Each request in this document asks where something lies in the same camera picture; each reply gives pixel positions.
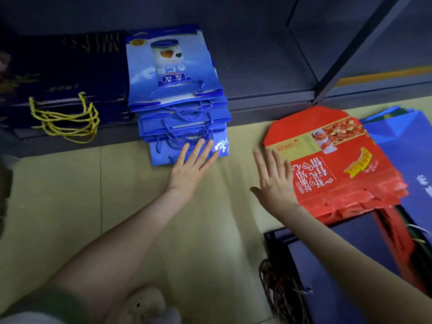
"white cloud print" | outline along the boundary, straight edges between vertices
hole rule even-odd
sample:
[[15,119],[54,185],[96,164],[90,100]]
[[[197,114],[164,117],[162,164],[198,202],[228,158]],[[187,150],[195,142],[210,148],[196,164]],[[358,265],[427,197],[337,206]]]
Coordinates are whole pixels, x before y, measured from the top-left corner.
[[156,73],[156,69],[154,67],[148,67],[146,69],[144,69],[143,71],[135,74],[131,79],[130,82],[131,84],[136,84],[138,83],[142,78],[145,79],[153,79],[154,78],[154,74]]

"hand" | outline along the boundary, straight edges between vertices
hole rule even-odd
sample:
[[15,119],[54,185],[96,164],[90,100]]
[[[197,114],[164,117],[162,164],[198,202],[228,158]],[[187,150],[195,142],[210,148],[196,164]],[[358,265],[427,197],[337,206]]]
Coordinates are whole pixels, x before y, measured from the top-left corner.
[[265,148],[266,162],[258,149],[254,149],[260,187],[251,187],[260,204],[274,217],[280,219],[293,207],[299,207],[294,192],[293,168],[288,160],[282,163],[276,150]]
[[185,157],[189,149],[189,143],[186,143],[183,146],[166,184],[165,193],[176,194],[184,204],[186,204],[194,195],[204,173],[213,166],[219,156],[219,150],[217,150],[206,162],[206,159],[213,147],[213,140],[210,140],[201,155],[198,157],[204,142],[204,139],[200,139],[197,142],[197,145],[189,155],[186,162]]

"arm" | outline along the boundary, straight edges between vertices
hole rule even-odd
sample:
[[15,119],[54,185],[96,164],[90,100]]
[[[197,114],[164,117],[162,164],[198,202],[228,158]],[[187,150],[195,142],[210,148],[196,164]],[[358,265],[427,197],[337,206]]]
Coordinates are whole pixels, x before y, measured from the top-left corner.
[[430,323],[432,300],[373,261],[319,222],[297,201],[293,169],[266,148],[254,150],[261,188],[251,188],[261,205],[288,227],[372,323]]
[[174,165],[164,192],[143,209],[83,248],[49,281],[79,297],[89,310],[90,321],[100,322],[113,301],[127,293],[128,283],[138,271],[150,247],[171,218],[190,200],[218,151],[205,163],[213,146],[209,141],[197,158],[204,140],[198,141],[184,163],[186,143]]

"person's left arm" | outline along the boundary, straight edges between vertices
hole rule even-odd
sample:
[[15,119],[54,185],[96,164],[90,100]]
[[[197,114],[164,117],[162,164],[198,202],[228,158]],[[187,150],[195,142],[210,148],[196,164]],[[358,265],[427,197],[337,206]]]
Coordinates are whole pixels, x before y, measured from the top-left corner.
[[191,199],[204,173],[219,152],[206,162],[213,146],[198,141],[185,162],[185,144],[174,165],[164,192],[143,209],[118,224],[79,251],[51,279],[47,286],[78,297],[89,310],[90,321],[100,322],[113,301],[126,294],[128,283],[138,271],[154,240],[176,213]]

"beige shoe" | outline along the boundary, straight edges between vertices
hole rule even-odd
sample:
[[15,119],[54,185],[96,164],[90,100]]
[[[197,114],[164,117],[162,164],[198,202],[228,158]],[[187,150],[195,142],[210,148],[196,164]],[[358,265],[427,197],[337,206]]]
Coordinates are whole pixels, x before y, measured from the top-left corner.
[[132,293],[120,308],[118,315],[109,316],[106,323],[110,324],[142,324],[149,318],[162,315],[166,310],[166,302],[162,292],[153,287],[145,287]]

